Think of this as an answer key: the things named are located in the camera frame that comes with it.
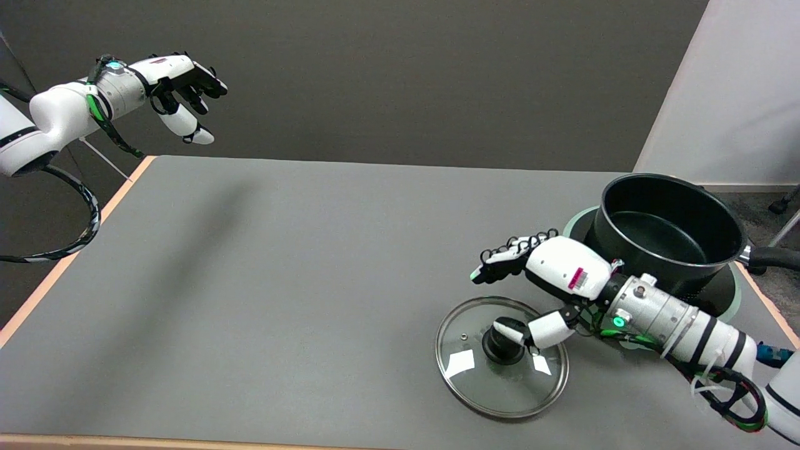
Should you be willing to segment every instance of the cylindrical joint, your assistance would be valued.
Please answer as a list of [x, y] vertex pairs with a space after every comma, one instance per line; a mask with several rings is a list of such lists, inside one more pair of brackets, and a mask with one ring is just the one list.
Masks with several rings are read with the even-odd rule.
[[[86, 79], [81, 78], [79, 81], [85, 82]], [[97, 88], [104, 100], [101, 108], [111, 120], [135, 110], [146, 100], [144, 85], [133, 72], [127, 69], [106, 71], [98, 80]]]
[[753, 373], [757, 349], [753, 338], [635, 276], [622, 287], [610, 310], [629, 313], [629, 325], [676, 360], [700, 367], [724, 365], [748, 377]]
[[633, 329], [664, 344], [689, 308], [672, 295], [631, 276], [611, 303], [610, 311], [627, 311]]

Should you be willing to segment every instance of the robot finger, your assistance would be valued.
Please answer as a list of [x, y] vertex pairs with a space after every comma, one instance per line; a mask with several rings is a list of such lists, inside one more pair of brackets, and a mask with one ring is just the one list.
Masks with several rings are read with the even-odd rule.
[[200, 93], [198, 93], [192, 86], [182, 86], [176, 89], [176, 91], [192, 106], [192, 109], [198, 114], [208, 114], [208, 105], [206, 105], [206, 102], [200, 97]]
[[217, 78], [217, 75], [194, 62], [191, 86], [199, 93], [211, 98], [219, 98], [228, 93], [228, 86]]
[[173, 114], [162, 114], [158, 117], [170, 131], [181, 136], [184, 143], [210, 144], [214, 141], [214, 135], [208, 128], [201, 125], [183, 105], [179, 105]]

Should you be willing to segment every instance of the gray wall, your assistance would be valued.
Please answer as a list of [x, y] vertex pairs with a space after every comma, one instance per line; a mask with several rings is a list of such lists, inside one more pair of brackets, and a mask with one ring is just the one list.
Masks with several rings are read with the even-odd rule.
[[712, 0], [636, 169], [745, 192], [800, 183], [799, 23], [800, 2]]
[[[117, 126], [151, 154], [629, 171], [705, 5], [5, 0], [0, 27], [37, 86], [85, 76], [106, 52], [134, 62], [188, 50], [214, 66], [230, 88], [202, 119], [217, 142], [182, 144], [141, 108]], [[90, 140], [135, 167], [104, 136]], [[73, 149], [87, 184], [108, 200], [121, 179]], [[3, 204], [10, 232], [80, 228], [83, 209], [46, 197], [55, 188], [0, 187], [20, 198], [14, 214]], [[31, 224], [39, 207], [51, 215]], [[21, 291], [43, 273], [7, 266], [0, 276]], [[6, 305], [20, 300], [10, 297]]]

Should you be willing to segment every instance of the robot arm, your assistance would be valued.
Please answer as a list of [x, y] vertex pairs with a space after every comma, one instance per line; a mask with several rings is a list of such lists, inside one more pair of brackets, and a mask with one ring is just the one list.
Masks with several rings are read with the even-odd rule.
[[[494, 321], [495, 330], [532, 352], [569, 338], [578, 324], [579, 313], [591, 306], [601, 315], [610, 311], [615, 326], [644, 336], [653, 349], [658, 349], [676, 367], [690, 368], [687, 379], [693, 386], [698, 369], [712, 374], [724, 372], [749, 382], [756, 360], [781, 366], [774, 364], [773, 353], [766, 358], [760, 356], [759, 347], [747, 334], [656, 288], [653, 276], [617, 274], [615, 270], [622, 262], [609, 264], [572, 239], [540, 233], [535, 240], [510, 239], [504, 247], [486, 255], [482, 254], [481, 266], [472, 273], [474, 283], [493, 283], [524, 271], [529, 280], [566, 303], [564, 308], [529, 323], [507, 317]], [[734, 401], [717, 403], [712, 408], [735, 422], [730, 406], [742, 400], [754, 411], [754, 416], [766, 420], [769, 412], [766, 425], [800, 445], [799, 380], [800, 356], [792, 355], [766, 386], [753, 385], [752, 396], [738, 395]], [[703, 392], [707, 400], [709, 394]]]
[[[67, 143], [98, 128], [113, 130], [112, 120], [148, 100], [162, 122], [183, 142], [214, 141], [214, 136], [172, 95], [177, 91], [198, 114], [206, 114], [208, 106], [201, 96], [219, 98], [228, 91], [213, 70], [185, 54], [153, 57], [130, 65], [113, 58], [101, 62], [97, 73], [93, 72], [96, 79], [82, 78], [35, 95], [30, 100], [33, 121], [0, 97], [0, 173], [19, 176], [40, 170]], [[110, 136], [121, 145], [118, 135]]]

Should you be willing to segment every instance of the pot rim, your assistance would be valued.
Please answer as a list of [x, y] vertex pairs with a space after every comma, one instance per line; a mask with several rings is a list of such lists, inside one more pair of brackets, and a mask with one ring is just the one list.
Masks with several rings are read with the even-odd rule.
[[[636, 242], [630, 240], [630, 238], [628, 238], [628, 236], [626, 236], [625, 233], [623, 233], [619, 228], [617, 228], [617, 225], [614, 223], [614, 221], [611, 220], [611, 217], [608, 214], [608, 210], [606, 209], [606, 195], [608, 194], [608, 190], [611, 187], [614, 187], [614, 186], [618, 185], [619, 183], [623, 183], [623, 182], [631, 180], [631, 179], [643, 179], [643, 178], [644, 179], [661, 179], [661, 180], [668, 181], [668, 182], [671, 182], [671, 183], [679, 184], [679, 185], [681, 185], [683, 187], [687, 187], [687, 188], [691, 189], [692, 191], [696, 192], [697, 194], [702, 195], [702, 196], [706, 197], [707, 199], [711, 200], [712, 202], [716, 203], [719, 207], [721, 207], [725, 211], [725, 213], [728, 214], [728, 217], [730, 217], [730, 219], [733, 220], [734, 225], [736, 226], [736, 228], [739, 231], [739, 236], [741, 236], [741, 238], [742, 238], [742, 243], [739, 245], [738, 251], [736, 251], [735, 254], [731, 255], [727, 259], [724, 259], [723, 261], [718, 261], [716, 263], [703, 263], [703, 264], [687, 263], [686, 261], [678, 261], [676, 259], [666, 258], [665, 256], [661, 256], [661, 255], [658, 255], [656, 253], [653, 253], [652, 251], [650, 251], [650, 250], [642, 247], [641, 245], [637, 244]], [[622, 237], [630, 245], [636, 247], [640, 251], [643, 251], [647, 255], [653, 256], [656, 259], [660, 259], [661, 261], [666, 261], [667, 263], [677, 264], [677, 265], [683, 266], [683, 267], [708, 267], [708, 268], [712, 268], [712, 267], [717, 267], [717, 266], [720, 266], [720, 267], [724, 266], [726, 264], [734, 262], [745, 251], [745, 249], [746, 249], [746, 247], [748, 245], [748, 242], [747, 242], [748, 238], [747, 238], [747, 234], [745, 233], [744, 225], [742, 224], [742, 221], [739, 219], [739, 217], [737, 217], [736, 214], [733, 212], [733, 210], [731, 210], [730, 207], [728, 207], [728, 205], [724, 204], [722, 202], [722, 200], [720, 200], [720, 199], [718, 199], [716, 197], [716, 195], [712, 195], [710, 192], [706, 191], [702, 187], [697, 186], [697, 185], [692, 184], [692, 183], [689, 183], [686, 180], [683, 180], [683, 179], [680, 179], [680, 178], [676, 178], [676, 177], [670, 176], [670, 175], [651, 174], [651, 173], [634, 173], [634, 174], [627, 174], [627, 175], [623, 175], [623, 176], [617, 177], [616, 179], [613, 179], [611, 181], [611, 183], [606, 184], [606, 187], [603, 189], [602, 197], [600, 198], [600, 209], [599, 210], [603, 214], [603, 218], [611, 226], [611, 228], [614, 229], [614, 231], [617, 233], [617, 235]]]

